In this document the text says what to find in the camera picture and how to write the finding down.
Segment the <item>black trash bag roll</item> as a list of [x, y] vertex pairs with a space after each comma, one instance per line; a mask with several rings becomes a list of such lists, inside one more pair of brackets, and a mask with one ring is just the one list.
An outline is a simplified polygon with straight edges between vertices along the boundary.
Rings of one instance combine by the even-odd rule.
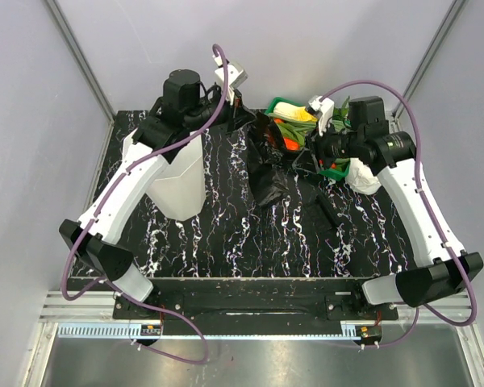
[[315, 223], [324, 230], [336, 230], [342, 224], [333, 210], [332, 204], [321, 194], [315, 196], [313, 214]]

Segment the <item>white faceted trash bin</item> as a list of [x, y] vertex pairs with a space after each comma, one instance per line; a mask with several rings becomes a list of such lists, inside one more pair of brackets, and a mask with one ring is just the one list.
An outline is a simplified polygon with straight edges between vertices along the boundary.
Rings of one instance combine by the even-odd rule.
[[138, 167], [125, 177], [107, 201], [120, 204], [114, 222], [123, 227], [144, 195], [166, 218], [179, 222], [201, 212], [206, 186], [200, 136], [183, 147], [172, 163], [159, 155], [149, 161], [147, 168]]

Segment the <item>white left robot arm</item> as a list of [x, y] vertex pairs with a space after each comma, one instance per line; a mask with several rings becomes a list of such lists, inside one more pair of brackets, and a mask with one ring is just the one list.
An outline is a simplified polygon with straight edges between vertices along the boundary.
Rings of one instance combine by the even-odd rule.
[[200, 129], [231, 132], [253, 118], [237, 89], [247, 73], [230, 63], [215, 75], [218, 83], [205, 89], [197, 72], [172, 71], [148, 116], [124, 139], [121, 165], [106, 188], [78, 220], [66, 219], [59, 228], [70, 259], [131, 296], [130, 307], [140, 318], [155, 315], [159, 300], [133, 254], [119, 246], [127, 220], [144, 195], [169, 219], [182, 222], [200, 213], [205, 201]]

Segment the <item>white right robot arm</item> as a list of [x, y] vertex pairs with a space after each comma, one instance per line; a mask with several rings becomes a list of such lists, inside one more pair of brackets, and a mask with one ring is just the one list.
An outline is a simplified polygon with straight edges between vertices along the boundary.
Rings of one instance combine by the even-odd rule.
[[390, 132], [383, 100], [373, 96], [348, 104], [348, 131], [336, 133], [330, 123], [335, 111], [329, 98], [314, 97], [307, 111], [317, 117], [315, 148], [322, 161], [357, 158], [367, 165], [390, 196], [407, 231], [415, 267], [363, 283], [351, 299], [359, 318], [376, 314], [381, 304], [422, 306], [460, 293], [483, 269], [477, 252], [467, 252], [446, 223], [408, 133]]

